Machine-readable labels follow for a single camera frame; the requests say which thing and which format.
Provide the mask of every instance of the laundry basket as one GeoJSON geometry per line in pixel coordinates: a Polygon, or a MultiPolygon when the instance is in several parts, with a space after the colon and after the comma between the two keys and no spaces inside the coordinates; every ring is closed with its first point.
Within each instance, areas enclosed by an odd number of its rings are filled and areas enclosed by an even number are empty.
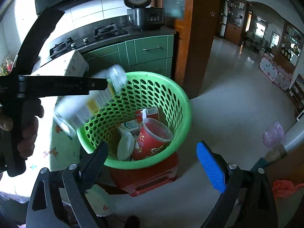
{"type": "Polygon", "coordinates": [[[186,93],[169,78],[150,72],[127,73],[127,84],[77,130],[80,143],[92,153],[101,140],[109,145],[105,165],[118,169],[139,169],[161,162],[183,143],[191,126],[191,108],[186,93]],[[174,133],[171,143],[162,152],[143,160],[119,161],[117,147],[120,134],[117,125],[135,119],[135,112],[150,106],[160,107],[174,133]]]}

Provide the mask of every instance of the red plastic bag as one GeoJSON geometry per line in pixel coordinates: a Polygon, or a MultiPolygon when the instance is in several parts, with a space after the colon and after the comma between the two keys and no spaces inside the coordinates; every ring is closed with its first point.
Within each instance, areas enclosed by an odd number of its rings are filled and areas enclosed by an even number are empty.
{"type": "Polygon", "coordinates": [[[275,199],[277,200],[279,197],[287,198],[302,187],[304,187],[304,183],[297,184],[295,186],[288,180],[275,180],[273,182],[272,191],[275,199]]]}

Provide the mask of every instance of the metal screw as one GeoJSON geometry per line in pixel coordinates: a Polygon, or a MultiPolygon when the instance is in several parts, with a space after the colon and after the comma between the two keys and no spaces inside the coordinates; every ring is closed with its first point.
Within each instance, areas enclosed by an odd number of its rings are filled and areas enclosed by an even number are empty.
{"type": "Polygon", "coordinates": [[[229,163],[228,166],[229,166],[229,168],[232,169],[232,170],[234,170],[234,169],[237,168],[237,165],[236,165],[235,163],[229,163]]]}
{"type": "Polygon", "coordinates": [[[76,169],[76,167],[77,167],[77,164],[75,164],[75,163],[69,165],[70,170],[74,170],[74,169],[76,169]]]}
{"type": "Polygon", "coordinates": [[[265,173],[265,170],[263,169],[263,168],[258,168],[258,170],[257,170],[259,173],[261,173],[261,174],[264,174],[265,173]]]}
{"type": "Polygon", "coordinates": [[[46,173],[47,172],[47,168],[42,168],[41,170],[40,170],[40,173],[41,174],[44,174],[44,173],[46,173]]]}

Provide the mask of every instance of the blue gripper pad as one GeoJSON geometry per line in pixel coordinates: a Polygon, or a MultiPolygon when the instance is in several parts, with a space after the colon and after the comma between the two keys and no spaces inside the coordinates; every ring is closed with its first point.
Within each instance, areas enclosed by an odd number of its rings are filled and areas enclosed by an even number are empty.
{"type": "Polygon", "coordinates": [[[224,172],[203,142],[197,144],[196,154],[212,186],[223,193],[226,189],[224,172]]]}

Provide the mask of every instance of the hand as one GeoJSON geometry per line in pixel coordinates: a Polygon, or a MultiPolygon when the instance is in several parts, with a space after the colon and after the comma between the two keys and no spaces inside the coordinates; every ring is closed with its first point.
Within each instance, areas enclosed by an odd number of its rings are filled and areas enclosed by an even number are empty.
{"type": "MultiPolygon", "coordinates": [[[[37,115],[42,118],[44,114],[43,107],[39,105],[39,111],[37,111],[37,115]]],[[[13,128],[13,120],[0,113],[0,128],[5,131],[10,131],[13,128]]],[[[32,156],[35,148],[35,141],[37,137],[38,131],[38,119],[33,116],[33,122],[29,124],[23,131],[22,137],[23,140],[18,143],[17,150],[20,152],[20,156],[22,158],[27,158],[32,156]]]]}

